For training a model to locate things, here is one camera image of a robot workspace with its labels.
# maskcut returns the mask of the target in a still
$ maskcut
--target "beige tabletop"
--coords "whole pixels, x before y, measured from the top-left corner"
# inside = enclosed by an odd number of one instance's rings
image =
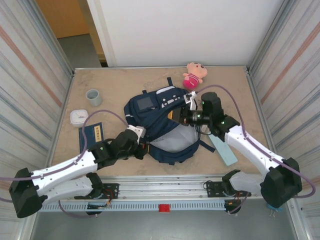
[[[176,87],[183,87],[182,74],[186,68],[123,68],[123,69],[79,69],[75,73],[70,97],[66,106],[61,131],[58,137],[52,165],[61,163],[80,153],[78,128],[70,124],[70,113],[73,110],[85,109],[88,113],[107,109],[125,118],[124,106],[128,100],[142,93],[168,86],[167,77],[171,77]],[[208,75],[198,89],[210,84],[219,84],[227,88],[236,99],[246,126],[246,131],[263,145],[266,144],[258,113],[252,98],[249,84],[243,67],[208,67]],[[85,94],[90,89],[97,89],[102,95],[100,106],[92,107]],[[219,88],[211,88],[221,99],[225,114],[240,120],[230,97]],[[98,113],[88,124],[102,122],[104,138],[115,138],[125,130],[125,125],[109,113]],[[201,137],[211,144],[209,137]],[[192,158],[174,166],[159,163],[146,155],[143,160],[130,158],[118,160],[115,165],[98,171],[100,176],[138,176],[138,175],[183,175],[183,174],[225,174],[233,169],[247,173],[257,173],[256,167],[243,155],[231,148],[238,162],[226,166],[220,155],[209,152],[200,146]]]

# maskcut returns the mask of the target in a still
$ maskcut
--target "pink teddy bear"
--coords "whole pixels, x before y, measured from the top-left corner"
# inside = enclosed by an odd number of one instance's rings
[[[189,63],[186,68],[188,73],[184,73],[184,80],[182,82],[186,89],[194,90],[198,84],[202,84],[202,78],[208,74],[208,70],[197,62]]]

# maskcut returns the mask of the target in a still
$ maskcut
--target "doorway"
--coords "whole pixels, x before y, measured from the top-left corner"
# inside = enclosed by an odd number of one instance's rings
[[[36,0],[73,69],[107,67],[87,0]]]

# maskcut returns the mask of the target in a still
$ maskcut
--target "gray cup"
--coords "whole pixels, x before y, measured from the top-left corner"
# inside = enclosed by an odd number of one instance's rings
[[[102,103],[102,97],[96,89],[90,89],[89,91],[87,91],[85,97],[89,100],[89,103],[94,107],[99,106]]]

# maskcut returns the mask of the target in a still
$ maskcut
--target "book cover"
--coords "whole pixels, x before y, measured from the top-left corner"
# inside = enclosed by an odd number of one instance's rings
[[[104,140],[102,122],[84,127],[84,133],[87,138],[87,149]],[[82,135],[82,127],[79,128],[79,145],[81,153],[85,147],[85,139]]]

